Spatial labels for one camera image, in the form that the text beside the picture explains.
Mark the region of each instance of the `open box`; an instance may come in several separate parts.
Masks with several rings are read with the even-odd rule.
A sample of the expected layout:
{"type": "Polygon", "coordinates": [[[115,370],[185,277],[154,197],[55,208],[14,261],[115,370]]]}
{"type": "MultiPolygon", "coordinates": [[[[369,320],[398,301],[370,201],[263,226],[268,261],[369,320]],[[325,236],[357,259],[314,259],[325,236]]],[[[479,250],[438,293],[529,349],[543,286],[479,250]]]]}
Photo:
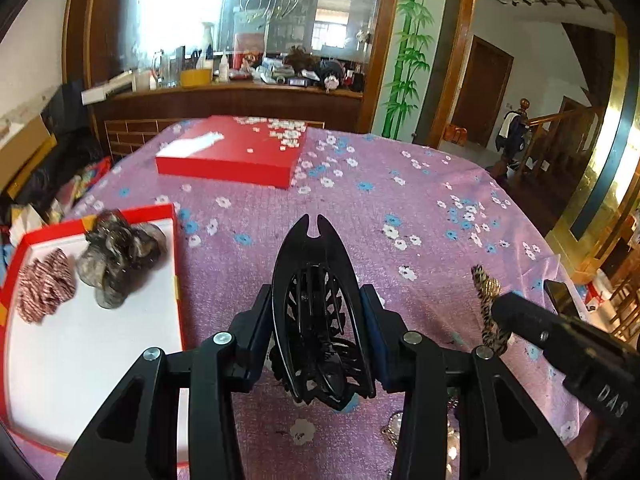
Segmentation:
{"type": "MultiPolygon", "coordinates": [[[[93,227],[95,216],[24,235],[0,288],[0,418],[18,436],[63,456],[146,348],[157,346],[167,354],[184,349],[173,205],[122,213],[131,224],[151,222],[161,228],[167,252],[121,307],[98,306],[94,290],[74,273],[76,294],[55,314],[28,324],[15,309],[20,269],[56,248],[75,266],[75,258],[88,245],[84,233],[93,227]]],[[[187,416],[188,392],[183,390],[179,462],[188,460],[187,416]]]]}

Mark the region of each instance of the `bottle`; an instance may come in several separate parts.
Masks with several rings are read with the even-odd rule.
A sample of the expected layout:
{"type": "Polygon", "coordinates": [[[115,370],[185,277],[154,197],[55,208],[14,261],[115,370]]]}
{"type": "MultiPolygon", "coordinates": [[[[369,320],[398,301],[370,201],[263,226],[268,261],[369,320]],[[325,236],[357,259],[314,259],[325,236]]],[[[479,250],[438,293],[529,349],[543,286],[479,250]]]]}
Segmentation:
{"type": "Polygon", "coordinates": [[[227,59],[226,54],[223,54],[222,59],[220,60],[218,81],[221,83],[229,81],[229,60],[227,59]]]}

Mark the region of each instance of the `brown door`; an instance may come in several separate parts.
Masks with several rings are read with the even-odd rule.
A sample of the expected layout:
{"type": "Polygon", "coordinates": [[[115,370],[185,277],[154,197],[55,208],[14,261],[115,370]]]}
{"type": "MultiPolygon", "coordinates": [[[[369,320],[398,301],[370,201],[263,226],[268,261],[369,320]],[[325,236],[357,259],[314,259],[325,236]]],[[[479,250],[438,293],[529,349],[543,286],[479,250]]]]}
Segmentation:
{"type": "Polygon", "coordinates": [[[453,124],[467,130],[467,139],[486,146],[500,112],[513,57],[474,37],[453,124]]]}

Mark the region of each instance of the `purple tablecloth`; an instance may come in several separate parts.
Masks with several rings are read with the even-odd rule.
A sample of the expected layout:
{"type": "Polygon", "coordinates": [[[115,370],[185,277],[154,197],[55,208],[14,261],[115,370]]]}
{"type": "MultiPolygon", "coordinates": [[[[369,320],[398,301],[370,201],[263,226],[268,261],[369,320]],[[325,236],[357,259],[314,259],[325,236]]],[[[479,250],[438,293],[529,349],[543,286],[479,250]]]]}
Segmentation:
{"type": "MultiPolygon", "coordinates": [[[[190,345],[252,306],[271,281],[285,234],[304,213],[329,219],[359,283],[372,283],[385,308],[446,348],[469,351],[481,343],[472,266],[483,264],[502,290],[548,308],[543,280],[570,284],[542,236],[471,162],[371,135],[310,129],[288,190],[158,175],[155,153],[184,125],[121,161],[75,215],[174,203],[183,230],[178,257],[190,345]]],[[[560,437],[567,442],[577,435],[587,411],[539,349],[514,336],[503,360],[560,437]]],[[[246,477],[383,479],[394,450],[380,428],[402,401],[378,388],[375,399],[361,399],[348,413],[318,402],[296,406],[266,369],[251,394],[234,396],[246,477]]],[[[53,478],[62,459],[18,441],[44,478],[53,478]]]]}

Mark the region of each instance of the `red box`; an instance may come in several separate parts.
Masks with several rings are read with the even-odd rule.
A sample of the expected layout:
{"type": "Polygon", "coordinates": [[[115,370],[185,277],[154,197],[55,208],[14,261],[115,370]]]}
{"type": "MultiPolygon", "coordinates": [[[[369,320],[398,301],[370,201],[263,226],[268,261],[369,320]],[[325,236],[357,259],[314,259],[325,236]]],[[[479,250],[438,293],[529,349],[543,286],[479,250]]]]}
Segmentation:
{"type": "Polygon", "coordinates": [[[158,173],[287,189],[307,126],[304,121],[213,116],[156,154],[158,173]]]}

